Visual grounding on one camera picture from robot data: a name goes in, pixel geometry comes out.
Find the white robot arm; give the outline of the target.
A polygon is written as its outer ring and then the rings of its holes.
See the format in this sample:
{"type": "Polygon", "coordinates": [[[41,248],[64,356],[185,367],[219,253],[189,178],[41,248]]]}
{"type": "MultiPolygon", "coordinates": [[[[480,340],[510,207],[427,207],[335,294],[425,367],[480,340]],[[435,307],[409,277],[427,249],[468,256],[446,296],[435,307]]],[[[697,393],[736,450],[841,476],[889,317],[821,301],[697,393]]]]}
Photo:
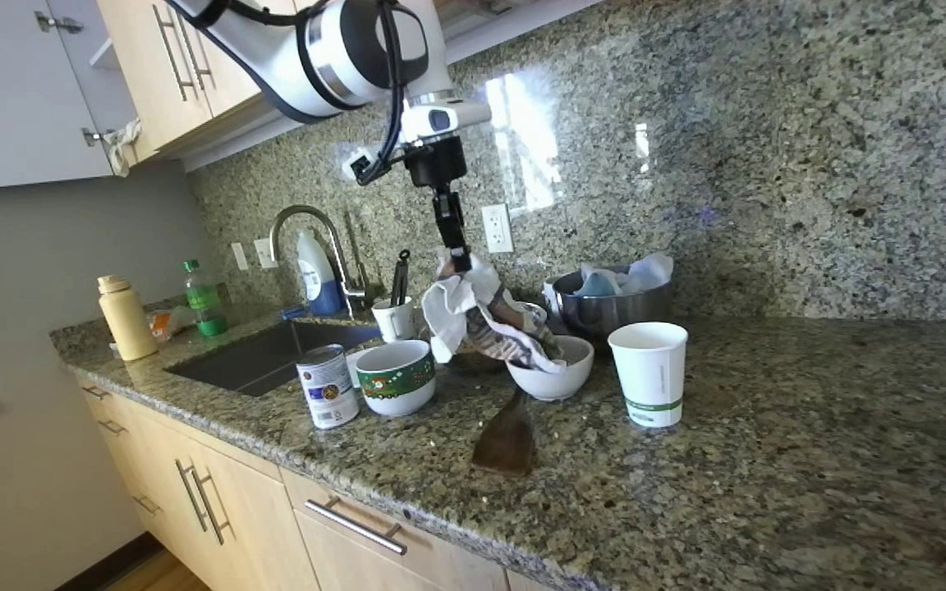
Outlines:
{"type": "Polygon", "coordinates": [[[293,121],[317,126],[376,102],[387,129],[376,159],[351,162],[358,184],[403,164],[435,191],[435,220],[455,274],[471,270],[455,182],[468,174],[460,132],[489,120],[457,97],[435,0],[317,0],[274,12],[248,0],[167,0],[225,50],[293,121]]]}

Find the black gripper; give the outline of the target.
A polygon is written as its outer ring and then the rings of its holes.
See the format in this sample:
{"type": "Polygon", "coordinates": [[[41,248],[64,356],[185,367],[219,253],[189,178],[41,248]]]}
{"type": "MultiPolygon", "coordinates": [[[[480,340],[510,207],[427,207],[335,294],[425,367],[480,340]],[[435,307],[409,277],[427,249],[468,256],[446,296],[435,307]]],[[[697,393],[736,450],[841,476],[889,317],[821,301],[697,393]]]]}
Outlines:
{"type": "Polygon", "coordinates": [[[435,191],[435,220],[452,248],[452,270],[471,274],[471,248],[465,248],[465,210],[460,197],[452,191],[457,178],[468,174],[465,146],[457,138],[442,138],[403,151],[403,168],[418,186],[435,191]]]}

